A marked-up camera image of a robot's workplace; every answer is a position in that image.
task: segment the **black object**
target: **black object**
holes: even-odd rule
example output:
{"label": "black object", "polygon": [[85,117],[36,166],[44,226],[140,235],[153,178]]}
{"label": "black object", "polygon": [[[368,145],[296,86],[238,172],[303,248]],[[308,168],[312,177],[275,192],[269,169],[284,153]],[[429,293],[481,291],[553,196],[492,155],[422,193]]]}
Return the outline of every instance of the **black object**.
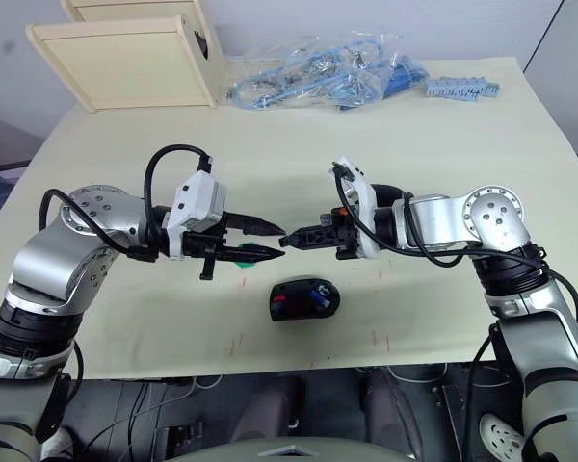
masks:
{"label": "black object", "polygon": [[291,245],[299,250],[336,247],[336,258],[357,258],[357,232],[353,220],[344,208],[332,209],[320,216],[320,225],[300,228],[289,236],[280,238],[281,247]]}
{"label": "black object", "polygon": [[68,399],[68,388],[70,377],[66,374],[59,374],[56,377],[54,388],[47,400],[47,406],[40,417],[35,436],[39,443],[44,443],[53,436],[65,416],[65,409]]}
{"label": "black object", "polygon": [[531,291],[548,281],[548,274],[542,268],[545,251],[535,244],[527,243],[510,251],[535,262],[535,266],[519,263],[502,257],[487,257],[473,260],[473,267],[488,295],[503,296]]}
{"label": "black object", "polygon": [[276,284],[270,294],[272,321],[328,318],[336,312],[340,294],[325,279],[299,279]]}
{"label": "black object", "polygon": [[[165,461],[179,457],[193,450],[202,449],[204,421],[196,419],[192,423],[158,428],[154,432],[152,461]],[[199,440],[196,448],[191,448]]]}
{"label": "black object", "polygon": [[203,258],[201,280],[211,280],[217,260],[222,262],[257,263],[272,260],[285,254],[265,245],[243,244],[225,247],[227,228],[242,229],[243,234],[256,236],[283,235],[285,232],[273,223],[248,215],[223,212],[221,221],[201,233],[186,232],[182,235],[182,253],[187,257]]}
{"label": "black object", "polygon": [[83,313],[38,315],[13,308],[5,300],[0,306],[0,351],[29,360],[58,354],[70,345],[82,318]]}
{"label": "black object", "polygon": [[413,409],[388,371],[368,373],[360,383],[360,407],[366,417],[366,441],[423,460],[423,444]]}

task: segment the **floor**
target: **floor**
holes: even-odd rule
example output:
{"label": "floor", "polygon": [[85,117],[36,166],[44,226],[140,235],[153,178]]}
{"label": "floor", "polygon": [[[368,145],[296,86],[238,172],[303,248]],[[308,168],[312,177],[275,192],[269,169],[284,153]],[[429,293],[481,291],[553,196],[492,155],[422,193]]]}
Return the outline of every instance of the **floor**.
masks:
{"label": "floor", "polygon": [[[440,375],[443,365],[402,366],[394,368],[402,389],[407,395],[424,444],[425,462],[456,462],[459,460],[454,431],[442,386],[451,387],[464,396],[466,365],[448,365],[443,378],[433,383],[408,383],[403,378],[432,378]],[[329,436],[364,441],[364,415],[360,409],[360,379],[363,372],[356,369],[325,371],[285,372],[300,376],[306,383],[306,399],[299,426],[293,434],[302,436]],[[202,421],[203,435],[185,445],[178,453],[188,453],[226,443],[249,400],[266,384],[277,377],[276,373],[239,374],[223,378],[211,390],[200,390],[188,398],[183,398],[163,406],[161,412],[155,404],[185,395],[190,387],[190,379],[173,383],[127,382],[127,381],[85,381],[78,396],[66,410],[64,424],[77,437],[87,443],[100,430],[120,419],[128,418],[138,392],[144,384],[145,391],[151,391],[143,399],[141,409],[153,409],[142,414],[133,429],[133,452],[136,461],[160,461],[151,458],[152,440],[155,428],[193,424]],[[212,383],[216,377],[199,380]],[[512,389],[499,372],[481,369],[476,383],[496,385],[493,388],[475,388],[475,422],[485,410],[496,411],[514,425],[520,425],[518,409],[520,393]],[[496,409],[488,409],[487,403],[496,402]],[[127,423],[121,423],[106,431],[91,446],[84,461],[125,461],[127,455]],[[472,447],[475,461],[494,461],[482,446],[477,431],[473,433]]]}

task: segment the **blue plastic connector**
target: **blue plastic connector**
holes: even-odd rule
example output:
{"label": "blue plastic connector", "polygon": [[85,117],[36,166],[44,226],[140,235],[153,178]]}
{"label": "blue plastic connector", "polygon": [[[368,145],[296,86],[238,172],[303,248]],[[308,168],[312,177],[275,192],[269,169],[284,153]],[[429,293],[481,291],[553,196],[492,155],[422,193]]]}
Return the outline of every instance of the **blue plastic connector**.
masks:
{"label": "blue plastic connector", "polygon": [[496,97],[499,94],[499,89],[499,84],[490,83],[484,77],[472,77],[470,79],[441,77],[426,81],[426,94],[428,96],[460,101],[477,101],[480,95]]}

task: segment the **cable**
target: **cable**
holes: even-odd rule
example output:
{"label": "cable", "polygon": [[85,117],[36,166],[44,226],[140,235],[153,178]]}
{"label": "cable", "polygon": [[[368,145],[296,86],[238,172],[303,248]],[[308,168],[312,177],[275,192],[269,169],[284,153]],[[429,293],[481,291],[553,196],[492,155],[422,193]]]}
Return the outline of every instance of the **cable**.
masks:
{"label": "cable", "polygon": [[550,268],[547,268],[546,273],[552,276],[558,282],[560,282],[571,295],[571,298],[574,302],[574,306],[576,308],[576,323],[578,324],[578,293],[576,292],[576,288],[571,285],[571,282],[569,282],[561,274],[557,273],[553,269],[551,270]]}
{"label": "cable", "polygon": [[[181,395],[181,396],[176,397],[176,398],[168,399],[167,401],[159,402],[158,404],[150,407],[149,409],[145,409],[144,411],[136,412],[135,414],[133,414],[133,417],[141,416],[142,414],[145,414],[149,411],[153,411],[154,409],[158,409],[159,407],[165,406],[166,404],[170,404],[171,402],[176,402],[176,401],[180,401],[181,399],[188,398],[193,393],[194,389],[195,389],[195,381],[193,380],[193,382],[191,384],[191,388],[189,389],[189,391],[186,394]],[[90,447],[94,444],[94,442],[96,440],[98,440],[98,438],[103,436],[103,434],[105,434],[106,431],[111,430],[116,425],[123,424],[124,422],[128,421],[129,419],[130,419],[130,416],[124,417],[123,419],[120,419],[119,421],[115,421],[115,422],[107,425],[105,428],[103,428],[98,433],[96,433],[96,435],[94,435],[94,437],[84,446],[84,448],[80,452],[79,456],[77,457],[77,462],[81,462],[83,460],[84,455],[86,454],[88,449],[90,449]]]}
{"label": "cable", "polygon": [[60,190],[56,190],[52,188],[51,190],[47,190],[45,194],[42,196],[42,200],[40,201],[39,207],[39,231],[42,231],[47,227],[47,211],[49,210],[49,203],[51,202],[52,197],[58,197],[60,200],[64,202],[75,214],[88,225],[88,227],[94,232],[96,236],[100,238],[100,240],[111,247],[113,250],[119,253],[128,253],[128,248],[118,244],[114,241],[105,231],[101,229],[100,226],[96,224],[96,222],[84,212],[77,203],[68,197],[65,193]]}
{"label": "cable", "polygon": [[202,149],[198,147],[191,146],[189,144],[170,144],[169,146],[162,147],[152,156],[152,158],[147,163],[147,168],[145,169],[144,175],[144,210],[145,210],[145,220],[147,221],[148,228],[152,240],[158,245],[158,247],[165,253],[169,253],[169,248],[163,239],[163,230],[161,225],[154,219],[154,213],[152,208],[152,177],[154,176],[154,169],[159,161],[165,157],[167,154],[173,151],[190,151],[198,154],[199,165],[197,166],[197,171],[204,170],[208,173],[210,172],[210,156],[208,156]]}
{"label": "cable", "polygon": [[443,367],[443,372],[436,378],[431,378],[428,380],[418,380],[415,378],[406,378],[406,377],[401,377],[398,374],[396,374],[394,371],[392,371],[392,367],[391,366],[387,366],[387,370],[389,371],[390,375],[392,377],[394,377],[396,380],[400,380],[402,382],[407,382],[407,383],[417,383],[417,384],[422,384],[422,383],[435,383],[438,382],[439,380],[441,380],[445,374],[447,373],[447,363],[445,363],[445,366]]}
{"label": "cable", "polygon": [[[332,171],[334,173],[334,182],[336,184],[336,191],[338,192],[338,198],[340,199],[340,202],[343,204],[343,207],[345,208],[345,210],[347,210],[347,213],[349,214],[349,216],[353,220],[355,226],[357,226],[361,231],[363,231],[364,234],[366,234],[366,236],[368,236],[370,239],[375,241],[375,243],[377,243],[377,245],[379,247],[387,249],[391,252],[398,253],[400,255],[406,255],[408,257],[427,257],[428,258],[428,256],[426,254],[422,253],[421,251],[415,252],[415,251],[411,251],[411,250],[404,250],[401,248],[394,247],[394,246],[386,243],[381,238],[379,238],[375,233],[373,233],[368,228],[368,226],[366,226],[359,219],[359,217],[355,214],[353,208],[349,204],[349,200],[345,196],[345,192],[343,191],[343,185],[341,182],[342,174],[344,173],[343,168],[341,166],[335,166],[332,169]],[[416,237],[419,233],[416,233],[416,232],[413,233],[412,232],[412,234],[414,237]],[[524,257],[519,257],[517,255],[512,255],[510,253],[502,252],[499,250],[490,250],[490,249],[485,249],[485,248],[460,248],[457,250],[439,250],[436,252],[428,252],[428,255],[430,255],[432,257],[453,257],[453,256],[458,257],[458,256],[466,255],[466,256],[476,256],[476,257],[506,258],[508,260],[513,260],[515,262],[522,263],[524,265],[530,266],[530,267],[538,269],[538,270],[543,270],[547,274],[552,276],[554,279],[559,281],[562,285],[564,285],[565,288],[571,294],[571,297],[574,301],[575,310],[576,310],[576,322],[578,323],[578,293],[576,292],[576,289],[571,285],[571,283],[567,279],[565,279],[562,275],[558,274],[556,271],[551,270],[543,262],[535,262],[533,260],[529,260],[529,259],[524,258]],[[447,264],[455,265],[454,262],[455,261],[447,262]]]}
{"label": "cable", "polygon": [[129,413],[128,429],[126,430],[126,443],[128,445],[128,454],[131,462],[135,461],[132,442],[133,442],[133,427],[135,426],[136,418],[134,418],[133,415],[142,409],[142,406],[144,405],[144,400],[145,400],[145,383],[142,383],[142,385],[139,388],[139,392],[137,393],[137,396],[133,401],[133,407],[131,407],[131,412]]}
{"label": "cable", "polygon": [[221,383],[221,381],[223,380],[224,375],[219,375],[219,378],[217,378],[214,382],[212,382],[210,385],[200,385],[197,382],[198,377],[195,377],[195,386],[197,388],[199,388],[200,390],[212,390],[214,387],[216,387],[219,383]]}
{"label": "cable", "polygon": [[492,383],[492,384],[474,383],[473,386],[475,388],[499,388],[499,387],[503,387],[504,385],[509,385],[509,384],[510,384],[510,381],[506,380],[505,382]]}
{"label": "cable", "polygon": [[[495,368],[493,366],[489,366],[487,364],[483,364],[482,368],[484,369],[488,369],[491,371],[496,371],[499,372],[501,375],[504,375],[501,370],[499,368]],[[499,383],[474,383],[473,386],[476,388],[499,388],[499,387],[503,387],[504,385],[509,385],[510,381],[509,380],[504,380],[503,382],[499,382]]]}
{"label": "cable", "polygon": [[405,221],[407,222],[411,236],[413,236],[413,239],[415,240],[415,243],[417,244],[417,247],[420,249],[422,254],[426,258],[428,258],[430,262],[434,263],[438,267],[442,268],[455,267],[458,263],[460,263],[460,260],[462,260],[463,255],[459,255],[451,262],[442,262],[441,260],[437,260],[436,258],[434,258],[431,252],[424,245],[422,234],[417,231],[417,226],[415,225],[415,219],[413,218],[413,212],[411,211],[411,204],[410,204],[410,200],[413,198],[413,194],[411,194],[410,192],[406,192],[404,193],[404,197],[405,197],[404,199],[405,207],[403,207],[403,212],[405,215]]}
{"label": "cable", "polygon": [[561,10],[561,7],[563,6],[564,1],[565,0],[561,0],[561,3],[557,7],[557,10],[555,10],[555,13],[550,18],[550,22],[548,22],[546,29],[543,31],[543,34],[541,35],[541,38],[538,41],[538,45],[536,46],[536,49],[533,50],[533,53],[531,53],[531,58],[529,58],[529,61],[527,61],[526,65],[524,66],[524,69],[522,69],[523,74],[527,71],[527,69],[529,68],[529,65],[531,65],[531,61],[536,56],[536,53],[538,53],[538,50],[541,47],[541,43],[546,38],[546,34],[548,34],[548,31],[550,31],[550,27],[552,27],[552,23],[555,22],[555,19],[557,18],[557,15],[559,14],[559,11]]}
{"label": "cable", "polygon": [[77,342],[73,341],[73,351],[75,352],[75,358],[77,359],[77,378],[75,379],[75,386],[68,394],[66,398],[66,405],[69,405],[79,389],[81,388],[81,383],[84,380],[84,355],[81,353],[81,348],[77,345]]}
{"label": "cable", "polygon": [[473,377],[475,375],[475,370],[477,369],[478,363],[486,351],[486,348],[490,345],[490,337],[487,337],[478,352],[473,358],[473,362],[471,363],[471,367],[469,368],[469,377],[467,379],[467,388],[466,388],[466,400],[464,404],[464,434],[462,435],[462,453],[460,460],[462,462],[468,462],[468,450],[469,450],[469,442],[470,442],[470,435],[471,435],[471,399],[473,398]]}
{"label": "cable", "polygon": [[[170,386],[168,383],[165,384],[165,390],[163,391],[163,395],[161,395],[161,402],[163,402],[163,400],[165,399],[165,395],[167,394],[167,391],[170,389]],[[163,409],[161,407],[158,408],[158,412],[156,413],[156,421],[154,421],[154,430],[152,433],[152,441],[150,441],[150,456],[149,459],[153,460],[154,457],[154,442],[156,441],[156,430],[158,429],[158,423],[161,420],[161,411]]]}
{"label": "cable", "polygon": [[370,371],[366,371],[365,369],[362,368],[355,368],[356,371],[361,372],[361,373],[370,373],[372,371],[374,371],[376,368],[370,368]]}
{"label": "cable", "polygon": [[[149,412],[151,408],[152,408],[152,384],[150,383],[147,387],[147,412]],[[137,431],[137,434],[135,436],[138,437],[139,435],[141,435],[144,428],[145,428],[145,425],[143,424],[140,427],[140,429]],[[124,457],[126,457],[126,454],[130,454],[131,457],[133,455],[133,442],[132,441],[128,443],[128,447],[124,450],[122,455],[118,458],[118,462],[122,462],[122,459]]]}

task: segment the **black cable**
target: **black cable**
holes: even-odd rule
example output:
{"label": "black cable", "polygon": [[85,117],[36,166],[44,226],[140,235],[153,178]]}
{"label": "black cable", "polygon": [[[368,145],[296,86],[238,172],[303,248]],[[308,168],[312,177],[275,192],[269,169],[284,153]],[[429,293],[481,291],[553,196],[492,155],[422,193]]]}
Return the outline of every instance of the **black cable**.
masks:
{"label": "black cable", "polygon": [[81,353],[81,348],[77,345],[77,342],[73,341],[73,351],[75,352],[75,358],[77,359],[77,378],[75,379],[75,386],[71,390],[70,394],[66,398],[66,404],[70,404],[77,395],[77,392],[81,388],[81,383],[84,380],[84,355]]}
{"label": "black cable", "polygon": [[[163,395],[161,395],[161,400],[160,402],[163,402],[165,400],[165,396],[167,395],[167,391],[170,389],[170,385],[169,383],[165,384],[165,390],[163,391]],[[158,429],[158,423],[161,420],[161,411],[163,410],[162,407],[158,408],[158,412],[156,413],[156,420],[154,421],[154,430],[152,433],[152,441],[150,441],[150,456],[149,459],[153,460],[154,454],[154,442],[156,441],[156,430]]]}
{"label": "black cable", "polygon": [[[343,204],[343,207],[347,210],[347,213],[349,214],[349,216],[353,220],[355,226],[357,226],[360,230],[362,230],[364,232],[364,234],[366,234],[366,236],[368,236],[370,239],[375,241],[375,243],[377,243],[377,245],[379,247],[385,248],[391,252],[398,253],[400,255],[405,255],[408,257],[425,257],[426,256],[421,251],[415,252],[415,251],[411,251],[411,250],[403,250],[401,248],[394,247],[394,246],[386,243],[384,240],[379,238],[379,236],[377,236],[375,233],[373,233],[368,228],[368,226],[366,226],[359,219],[359,217],[355,214],[353,208],[349,204],[349,200],[345,196],[345,192],[343,190],[343,185],[341,182],[341,178],[342,178],[342,175],[344,173],[343,168],[340,166],[337,166],[337,167],[334,167],[334,169],[332,171],[334,173],[334,181],[336,184],[336,191],[338,192],[338,198],[340,199],[340,202]],[[419,233],[417,233],[416,230],[413,230],[412,233],[413,233],[414,238],[419,234]],[[529,260],[528,258],[519,257],[517,255],[512,255],[510,253],[502,252],[499,250],[490,250],[490,249],[485,249],[485,248],[471,248],[471,247],[460,248],[460,249],[456,249],[456,250],[439,250],[436,252],[429,252],[429,254],[432,257],[459,257],[459,256],[466,255],[466,256],[477,256],[477,257],[506,258],[506,259],[513,260],[515,262],[530,266],[530,267],[535,268],[537,270],[543,270],[547,274],[551,275],[553,278],[555,278],[556,280],[561,282],[561,284],[564,285],[565,288],[571,294],[571,297],[574,301],[575,310],[576,310],[576,322],[578,323],[578,293],[576,292],[576,289],[571,285],[571,283],[567,279],[565,279],[562,275],[558,274],[554,270],[551,270],[542,261],[536,262],[534,260]]]}
{"label": "black cable", "polygon": [[115,250],[119,253],[125,253],[125,254],[128,253],[129,249],[127,247],[124,247],[124,246],[118,244],[116,241],[114,241],[105,231],[103,231],[101,229],[100,226],[98,226],[96,224],[96,222],[92,218],[90,218],[88,216],[88,214],[86,214],[86,212],[84,212],[82,210],[81,207],[79,207],[79,205],[77,205],[77,203],[73,199],[68,197],[68,195],[66,195],[62,191],[56,190],[53,188],[51,190],[47,190],[47,192],[45,192],[45,194],[43,195],[42,200],[40,202],[39,231],[42,231],[43,229],[45,229],[47,227],[47,212],[49,210],[49,204],[51,202],[51,199],[54,196],[58,197],[60,200],[62,200],[64,202],[64,204],[66,204],[68,207],[70,207],[71,211],[73,211],[83,222],[85,222],[88,225],[88,227],[94,232],[94,234],[100,238],[100,240],[103,243],[105,243],[110,248],[112,248],[113,250]]}
{"label": "black cable", "polygon": [[571,285],[571,282],[569,282],[561,274],[557,273],[553,269],[547,268],[546,273],[560,282],[571,295],[571,298],[574,302],[574,307],[576,308],[576,323],[578,324],[578,293],[576,292],[576,288]]}
{"label": "black cable", "polygon": [[128,419],[128,430],[126,432],[126,441],[128,443],[128,456],[131,462],[135,461],[135,455],[133,454],[133,428],[135,426],[135,419],[137,419],[136,417],[133,416],[135,415],[136,412],[140,412],[142,410],[142,406],[144,405],[145,400],[144,390],[145,390],[145,383],[142,383],[142,386],[139,389],[139,393],[137,394],[137,397],[133,401],[133,407],[131,407],[131,412],[128,415],[129,419]]}
{"label": "black cable", "polygon": [[527,61],[527,64],[524,66],[524,69],[522,69],[523,74],[527,71],[527,69],[529,68],[529,65],[531,64],[531,61],[538,53],[538,50],[541,47],[541,43],[546,38],[546,34],[548,34],[548,31],[550,31],[550,27],[552,26],[552,23],[555,22],[555,19],[557,18],[557,15],[559,14],[559,11],[561,10],[561,7],[563,6],[564,2],[565,2],[565,0],[561,0],[561,3],[557,7],[557,10],[555,10],[555,13],[550,18],[550,22],[546,26],[546,29],[543,31],[543,34],[541,35],[541,38],[539,39],[538,45],[536,46],[535,50],[533,50],[533,53],[531,53],[531,58],[529,58],[529,61]]}
{"label": "black cable", "polygon": [[144,175],[144,209],[145,209],[145,220],[151,234],[152,240],[158,245],[158,247],[164,251],[164,253],[169,253],[169,249],[165,240],[163,239],[163,230],[161,225],[154,219],[153,208],[152,208],[152,177],[154,176],[154,169],[159,161],[165,157],[167,154],[173,151],[190,151],[198,154],[199,165],[197,166],[197,171],[204,170],[208,173],[210,172],[210,156],[208,156],[202,149],[196,146],[191,146],[189,144],[170,144],[169,146],[162,147],[152,156],[152,158],[147,163],[147,168],[145,169]]}
{"label": "black cable", "polygon": [[410,200],[413,198],[413,194],[411,194],[410,192],[404,192],[404,197],[405,197],[405,207],[404,207],[405,221],[407,222],[411,236],[413,236],[413,239],[415,240],[415,244],[420,249],[422,254],[426,258],[428,258],[430,262],[434,263],[438,267],[442,268],[455,267],[458,263],[460,263],[460,260],[462,260],[462,255],[459,255],[451,262],[442,262],[441,260],[437,260],[436,258],[434,258],[431,252],[424,245],[422,235],[420,232],[418,232],[417,226],[415,225],[415,219],[413,218],[413,212],[411,211],[411,204],[410,204]]}
{"label": "black cable", "polygon": [[480,349],[473,358],[473,362],[471,363],[471,367],[469,368],[469,377],[467,379],[466,385],[466,399],[464,401],[464,433],[462,435],[462,453],[460,455],[461,462],[468,462],[469,460],[469,444],[471,439],[471,401],[473,398],[473,377],[475,375],[475,370],[478,367],[480,362],[480,358],[486,351],[486,348],[490,344],[490,337],[484,340]]}
{"label": "black cable", "polygon": [[[147,412],[153,411],[154,409],[158,409],[158,408],[160,408],[160,407],[163,407],[163,406],[166,405],[166,404],[170,404],[170,403],[172,403],[172,402],[176,402],[176,401],[179,401],[179,400],[181,400],[181,399],[188,398],[189,396],[192,395],[194,389],[195,389],[195,381],[193,382],[190,390],[189,390],[185,395],[181,395],[181,396],[176,397],[176,398],[171,398],[171,399],[168,399],[167,401],[159,402],[158,404],[156,404],[156,405],[154,405],[154,406],[152,406],[152,407],[150,407],[150,408],[148,408],[148,409],[144,409],[144,410],[141,411],[141,412],[137,412],[137,413],[133,414],[133,417],[139,417],[139,416],[141,416],[142,414],[145,414],[145,413],[147,413]],[[100,430],[98,433],[96,433],[96,435],[94,435],[94,437],[93,437],[91,440],[88,441],[88,443],[83,447],[83,449],[82,449],[81,452],[79,453],[79,456],[77,457],[77,462],[82,462],[82,461],[84,460],[84,455],[86,455],[86,452],[88,452],[88,449],[90,449],[90,448],[92,447],[92,445],[94,444],[94,442],[95,442],[96,440],[98,440],[98,438],[100,438],[101,436],[103,436],[103,435],[105,434],[105,432],[111,430],[111,429],[114,428],[116,425],[120,425],[120,424],[125,423],[125,422],[128,421],[129,419],[130,419],[130,416],[129,416],[129,417],[124,417],[124,418],[120,419],[119,421],[115,421],[115,422],[113,422],[113,423],[110,423],[110,424],[107,425],[105,428],[103,428],[103,429]]]}

